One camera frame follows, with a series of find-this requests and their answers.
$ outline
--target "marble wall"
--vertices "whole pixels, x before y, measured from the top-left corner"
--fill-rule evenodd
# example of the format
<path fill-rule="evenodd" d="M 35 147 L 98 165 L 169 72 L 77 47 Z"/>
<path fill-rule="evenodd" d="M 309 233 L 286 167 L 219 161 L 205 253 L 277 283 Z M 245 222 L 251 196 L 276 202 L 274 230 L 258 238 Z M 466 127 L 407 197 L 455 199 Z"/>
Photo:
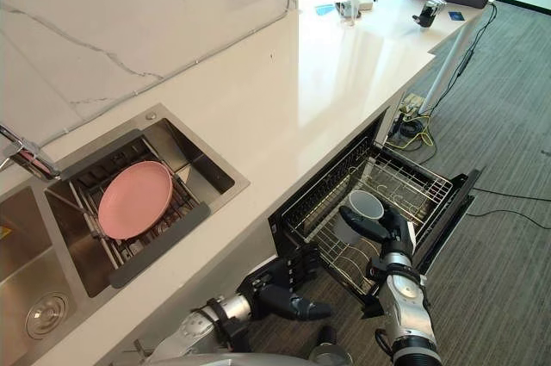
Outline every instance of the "marble wall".
<path fill-rule="evenodd" d="M 0 121 L 41 143 L 277 18 L 287 3 L 2 0 Z"/>

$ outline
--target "drain strainer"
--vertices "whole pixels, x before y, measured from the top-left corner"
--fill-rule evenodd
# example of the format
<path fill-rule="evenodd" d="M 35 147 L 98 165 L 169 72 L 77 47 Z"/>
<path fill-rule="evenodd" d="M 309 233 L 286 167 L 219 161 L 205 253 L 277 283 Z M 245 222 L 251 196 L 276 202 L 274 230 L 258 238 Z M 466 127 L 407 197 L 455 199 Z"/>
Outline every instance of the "drain strainer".
<path fill-rule="evenodd" d="M 31 338 L 40 340 L 55 329 L 67 315 L 69 301 L 61 293 L 43 295 L 28 311 L 25 329 Z"/>

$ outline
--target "floor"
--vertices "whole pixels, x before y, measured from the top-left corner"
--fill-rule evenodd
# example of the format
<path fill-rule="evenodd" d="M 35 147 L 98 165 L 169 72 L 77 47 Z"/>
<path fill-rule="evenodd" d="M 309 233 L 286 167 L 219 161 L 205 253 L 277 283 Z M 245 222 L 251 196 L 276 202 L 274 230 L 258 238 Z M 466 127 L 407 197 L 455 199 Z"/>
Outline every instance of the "floor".
<path fill-rule="evenodd" d="M 436 63 L 411 92 L 426 93 L 449 46 L 436 50 Z M 478 187 L 551 198 L 551 17 L 498 3 L 496 21 L 433 115 L 431 131 L 438 152 L 425 166 L 433 171 L 452 177 L 483 169 Z M 408 155 L 422 161 L 431 149 Z M 551 226 L 550 202 L 473 194 L 469 213 L 508 208 Z M 551 230 L 514 214 L 465 216 L 428 277 L 443 364 L 549 364 Z M 389 364 L 373 338 L 382 319 L 361 320 L 356 300 L 325 272 L 302 294 L 331 303 L 335 314 L 311 323 L 276 317 L 256 323 L 254 350 L 307 357 L 328 323 L 355 365 Z"/>

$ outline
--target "plate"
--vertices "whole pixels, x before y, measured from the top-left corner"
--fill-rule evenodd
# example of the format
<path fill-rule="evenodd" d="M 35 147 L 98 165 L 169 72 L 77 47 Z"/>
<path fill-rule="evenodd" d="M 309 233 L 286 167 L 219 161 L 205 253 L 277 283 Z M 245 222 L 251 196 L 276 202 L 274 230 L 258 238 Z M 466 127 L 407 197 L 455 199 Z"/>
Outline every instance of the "plate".
<path fill-rule="evenodd" d="M 150 228 L 166 211 L 172 177 L 163 164 L 144 161 L 121 172 L 100 202 L 102 230 L 112 239 L 130 239 Z"/>

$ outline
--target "power strip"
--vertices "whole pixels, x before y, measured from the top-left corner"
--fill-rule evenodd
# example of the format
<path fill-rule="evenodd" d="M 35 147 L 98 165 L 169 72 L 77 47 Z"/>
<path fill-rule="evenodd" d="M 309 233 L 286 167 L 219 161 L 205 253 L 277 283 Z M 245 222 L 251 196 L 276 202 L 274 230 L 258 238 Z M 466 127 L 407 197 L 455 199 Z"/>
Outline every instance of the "power strip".
<path fill-rule="evenodd" d="M 410 117 L 416 116 L 423 102 L 424 97 L 410 93 L 400 104 L 399 111 Z"/>

